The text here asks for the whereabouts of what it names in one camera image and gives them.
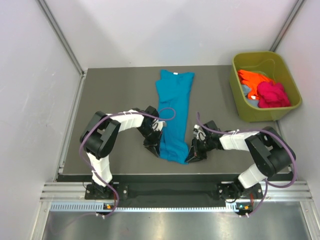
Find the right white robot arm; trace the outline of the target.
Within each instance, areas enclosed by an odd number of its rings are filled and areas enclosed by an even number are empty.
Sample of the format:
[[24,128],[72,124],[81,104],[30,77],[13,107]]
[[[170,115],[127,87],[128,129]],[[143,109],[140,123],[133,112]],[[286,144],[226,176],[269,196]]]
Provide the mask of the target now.
[[194,138],[186,163],[202,161],[212,150],[249,152],[253,165],[238,175],[232,183],[217,186],[219,197],[230,203],[245,198],[260,181],[273,177],[296,160],[294,151],[273,127],[254,131],[222,132],[211,120],[195,125]]

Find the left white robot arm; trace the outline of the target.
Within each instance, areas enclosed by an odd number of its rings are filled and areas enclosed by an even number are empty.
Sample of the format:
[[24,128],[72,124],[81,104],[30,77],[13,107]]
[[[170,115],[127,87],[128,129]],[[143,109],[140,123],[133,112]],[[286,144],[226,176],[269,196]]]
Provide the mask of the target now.
[[159,113],[152,106],[114,114],[96,112],[80,137],[80,148],[88,156],[92,172],[84,198],[106,200],[115,194],[109,158],[120,132],[136,128],[144,137],[143,146],[159,157],[164,126],[165,122],[159,120]]

